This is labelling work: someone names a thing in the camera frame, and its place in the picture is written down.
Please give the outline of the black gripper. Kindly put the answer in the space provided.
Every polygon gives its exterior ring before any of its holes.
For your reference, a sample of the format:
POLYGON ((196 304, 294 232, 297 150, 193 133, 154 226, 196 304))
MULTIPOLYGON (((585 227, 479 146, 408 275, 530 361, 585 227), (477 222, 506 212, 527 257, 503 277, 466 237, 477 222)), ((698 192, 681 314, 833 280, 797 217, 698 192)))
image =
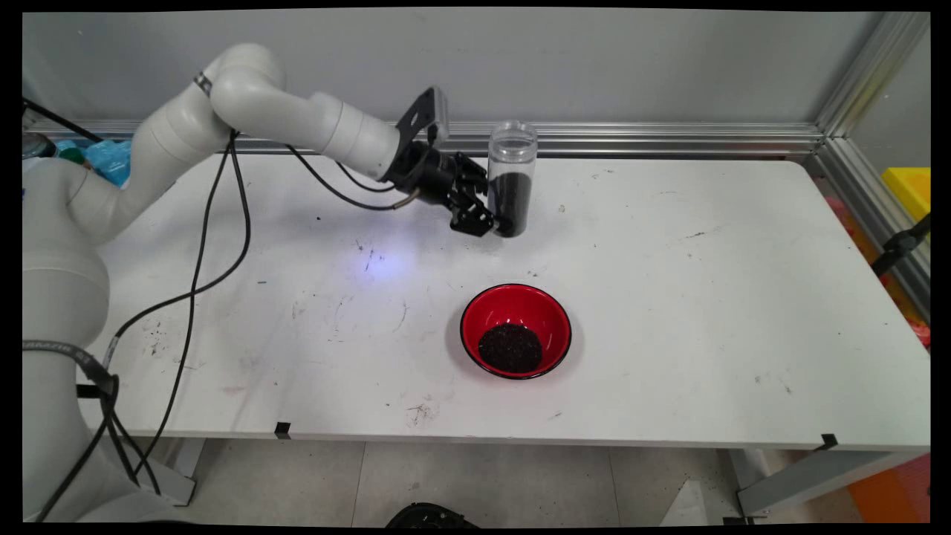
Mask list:
POLYGON ((489 184, 485 167, 462 152, 450 155, 428 143, 408 143, 395 155, 383 180, 398 192, 415 194, 422 202, 449 209, 449 228, 456 233, 513 236, 512 210, 502 203, 502 198, 491 195, 487 202, 482 202, 478 196, 456 192, 486 192, 489 184))

